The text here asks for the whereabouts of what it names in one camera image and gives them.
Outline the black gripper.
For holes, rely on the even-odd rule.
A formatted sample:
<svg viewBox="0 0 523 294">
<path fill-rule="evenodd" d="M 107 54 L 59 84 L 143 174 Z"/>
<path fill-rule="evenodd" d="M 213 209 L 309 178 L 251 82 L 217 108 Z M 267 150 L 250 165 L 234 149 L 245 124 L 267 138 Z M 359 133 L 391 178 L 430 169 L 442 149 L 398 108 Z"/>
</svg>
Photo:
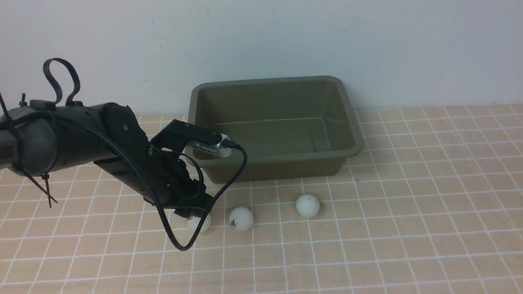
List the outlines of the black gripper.
<svg viewBox="0 0 523 294">
<path fill-rule="evenodd" d="M 213 197 L 206 192 L 205 184 L 190 177 L 183 160 L 172 152 L 126 151 L 127 155 L 145 175 L 159 203 L 164 209 L 174 209 L 175 215 L 189 219 L 201 218 Z M 120 182 L 140 194 L 143 199 L 153 204 L 152 196 L 138 173 L 122 157 L 116 156 L 96 160 L 95 165 L 118 179 Z"/>
</svg>

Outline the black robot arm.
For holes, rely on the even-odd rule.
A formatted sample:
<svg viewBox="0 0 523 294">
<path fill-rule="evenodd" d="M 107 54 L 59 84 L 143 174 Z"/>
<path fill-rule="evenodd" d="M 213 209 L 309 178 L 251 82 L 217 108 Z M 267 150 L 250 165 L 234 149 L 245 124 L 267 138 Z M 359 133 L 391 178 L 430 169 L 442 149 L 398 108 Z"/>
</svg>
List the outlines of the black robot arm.
<svg viewBox="0 0 523 294">
<path fill-rule="evenodd" d="M 145 202 L 201 217 L 213 197 L 180 159 L 194 137 L 187 130 L 194 127 L 174 120 L 149 140 L 129 107 L 52 107 L 33 100 L 1 117 L 1 169 L 36 178 L 94 163 Z"/>
</svg>

